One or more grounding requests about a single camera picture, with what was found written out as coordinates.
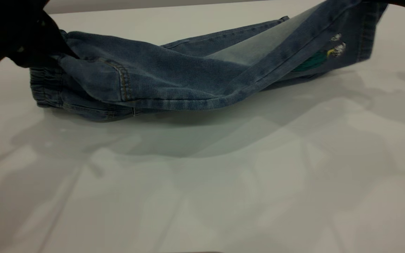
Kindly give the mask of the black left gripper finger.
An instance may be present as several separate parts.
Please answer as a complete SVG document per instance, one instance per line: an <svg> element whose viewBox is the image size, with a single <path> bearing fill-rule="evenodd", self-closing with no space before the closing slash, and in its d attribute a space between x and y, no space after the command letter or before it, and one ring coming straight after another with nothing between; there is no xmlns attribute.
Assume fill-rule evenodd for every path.
<svg viewBox="0 0 405 253"><path fill-rule="evenodd" d="M64 40L57 25L43 25L43 67L58 68L53 56L67 55L79 59Z"/></svg>

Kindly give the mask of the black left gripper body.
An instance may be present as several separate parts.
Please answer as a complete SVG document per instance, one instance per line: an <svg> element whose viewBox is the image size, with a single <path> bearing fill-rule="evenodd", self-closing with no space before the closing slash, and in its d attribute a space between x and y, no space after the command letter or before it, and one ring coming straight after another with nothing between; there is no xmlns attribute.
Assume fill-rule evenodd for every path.
<svg viewBox="0 0 405 253"><path fill-rule="evenodd" d="M0 0L0 61L10 58L19 67L52 65L46 34L51 19L47 0Z"/></svg>

